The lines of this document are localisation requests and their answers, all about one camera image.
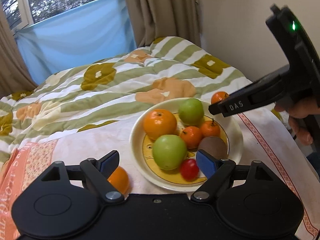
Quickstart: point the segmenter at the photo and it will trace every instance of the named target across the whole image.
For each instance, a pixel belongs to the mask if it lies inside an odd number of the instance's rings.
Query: brown curtain
[[[0,3],[0,98],[34,88]]]
[[[200,46],[196,0],[126,0],[138,47],[179,36]]]

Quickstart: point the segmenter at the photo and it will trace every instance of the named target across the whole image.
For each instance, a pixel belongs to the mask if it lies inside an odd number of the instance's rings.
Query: orange
[[[188,126],[180,134],[180,137],[187,145],[187,148],[193,149],[198,147],[202,140],[202,133],[198,127]]]
[[[123,195],[129,188],[129,177],[127,172],[118,166],[116,170],[110,175],[108,181]]]
[[[217,136],[220,137],[220,127],[214,120],[212,121],[205,121],[201,127],[200,130],[204,137],[208,136]]]
[[[165,109],[153,110],[143,120],[143,129],[152,140],[158,139],[161,135],[175,134],[176,128],[176,118]]]
[[[223,91],[217,92],[212,96],[211,104],[218,103],[218,102],[226,99],[227,97],[229,97],[229,94],[227,92],[223,92]]]

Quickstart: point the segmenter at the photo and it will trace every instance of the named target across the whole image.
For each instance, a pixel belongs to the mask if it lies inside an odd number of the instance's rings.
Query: screw
[[[110,191],[106,194],[106,198],[110,200],[115,200],[121,197],[121,193],[118,191]]]
[[[207,199],[210,195],[208,192],[205,192],[205,191],[198,191],[198,192],[195,192],[193,194],[193,196],[196,198],[196,199]]]

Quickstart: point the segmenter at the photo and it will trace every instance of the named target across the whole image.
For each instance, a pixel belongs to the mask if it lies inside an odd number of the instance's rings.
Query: bowl
[[[177,135],[184,128],[179,119],[178,109],[180,104],[187,98],[174,98],[161,102],[149,108],[135,122],[130,133],[130,145],[136,168],[151,183],[173,191],[193,192],[196,191],[205,181],[206,177],[200,172],[197,179],[192,182],[185,181],[179,173],[179,169],[173,171],[161,170],[154,162],[152,157],[151,141],[143,130],[143,119],[145,116],[155,109],[166,109],[173,113],[177,119]],[[222,114],[211,115],[208,107],[209,103],[201,101],[204,108],[204,120],[212,118],[220,125],[221,139],[228,146],[228,158],[239,163],[243,151],[243,136],[241,129],[233,117],[223,117]],[[189,158],[195,158],[196,151],[188,151]]]

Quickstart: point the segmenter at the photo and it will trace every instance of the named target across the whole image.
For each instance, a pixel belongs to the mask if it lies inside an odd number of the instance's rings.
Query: curtain
[[[35,88],[0,3],[0,98]]]
[[[196,0],[126,0],[138,47],[178,36],[200,46]]]
[[[95,0],[17,31],[32,79],[136,49],[125,0]]]

